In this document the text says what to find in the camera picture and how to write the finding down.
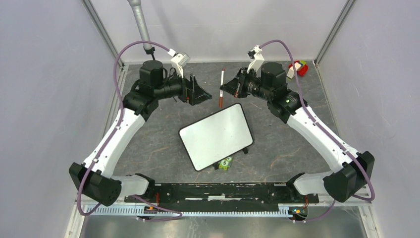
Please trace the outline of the white whiteboard black frame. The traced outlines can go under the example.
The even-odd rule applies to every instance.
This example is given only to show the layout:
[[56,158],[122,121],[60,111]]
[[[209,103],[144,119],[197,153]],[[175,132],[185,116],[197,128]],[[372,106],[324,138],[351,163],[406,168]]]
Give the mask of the white whiteboard black frame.
[[178,135],[197,172],[239,151],[247,150],[254,143],[240,103],[180,128]]

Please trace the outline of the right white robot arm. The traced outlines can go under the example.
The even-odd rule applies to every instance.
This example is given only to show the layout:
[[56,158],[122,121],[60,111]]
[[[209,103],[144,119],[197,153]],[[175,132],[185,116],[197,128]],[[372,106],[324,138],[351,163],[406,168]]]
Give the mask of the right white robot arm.
[[300,95],[288,88],[282,65],[267,62],[260,76],[254,69],[242,67],[235,77],[221,85],[221,90],[236,97],[254,96],[267,102],[268,109],[286,125],[296,130],[327,162],[330,170],[318,174],[300,173],[292,177],[286,196],[292,202],[308,194],[327,193],[345,202],[368,184],[374,156],[359,152],[329,129]]

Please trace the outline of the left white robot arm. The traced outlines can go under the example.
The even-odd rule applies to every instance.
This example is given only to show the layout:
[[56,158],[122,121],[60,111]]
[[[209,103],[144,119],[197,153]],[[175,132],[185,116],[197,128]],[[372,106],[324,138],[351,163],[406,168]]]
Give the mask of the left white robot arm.
[[151,179],[133,175],[115,177],[115,166],[134,134],[145,124],[162,99],[177,97],[191,106],[212,98],[198,85],[195,75],[185,78],[176,64],[166,70],[162,62],[149,60],[142,64],[137,79],[122,100],[115,121],[96,149],[78,164],[69,167],[70,177],[78,190],[100,205],[110,206],[119,197],[137,195],[150,202],[156,189]]

